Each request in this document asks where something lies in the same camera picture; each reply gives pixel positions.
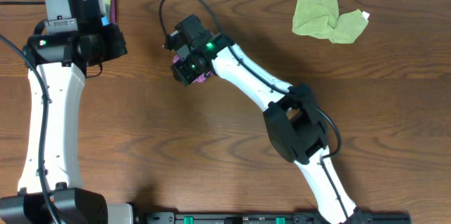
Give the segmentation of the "purple microfiber cloth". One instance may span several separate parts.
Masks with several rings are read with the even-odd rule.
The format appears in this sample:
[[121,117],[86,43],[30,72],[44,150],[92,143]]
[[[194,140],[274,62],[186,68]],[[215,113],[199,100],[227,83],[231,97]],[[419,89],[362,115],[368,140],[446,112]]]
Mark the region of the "purple microfiber cloth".
[[174,78],[185,86],[193,82],[203,82],[211,74],[205,58],[196,54],[189,55],[185,59],[176,55],[171,70]]

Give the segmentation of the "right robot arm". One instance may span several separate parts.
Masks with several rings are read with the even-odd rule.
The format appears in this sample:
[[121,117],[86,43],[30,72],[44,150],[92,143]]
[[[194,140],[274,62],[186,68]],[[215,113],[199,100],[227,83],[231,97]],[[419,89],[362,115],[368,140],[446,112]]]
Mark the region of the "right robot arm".
[[165,38],[165,48],[175,52],[171,70],[176,80],[188,86],[213,74],[246,94],[261,109],[273,148],[305,177],[322,218],[351,223],[357,206],[334,169],[337,151],[330,150],[328,141],[329,128],[339,131],[306,85],[279,80],[231,38],[206,29],[195,15],[180,21]]

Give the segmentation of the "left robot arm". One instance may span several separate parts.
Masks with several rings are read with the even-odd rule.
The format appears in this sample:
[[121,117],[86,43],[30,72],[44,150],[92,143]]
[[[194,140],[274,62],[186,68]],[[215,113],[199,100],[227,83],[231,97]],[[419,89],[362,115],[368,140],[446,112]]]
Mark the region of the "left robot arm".
[[131,204],[84,189],[78,159],[87,69],[126,54],[105,0],[44,0],[47,16],[23,48],[31,91],[27,154],[17,194],[1,199],[5,223],[132,223]]

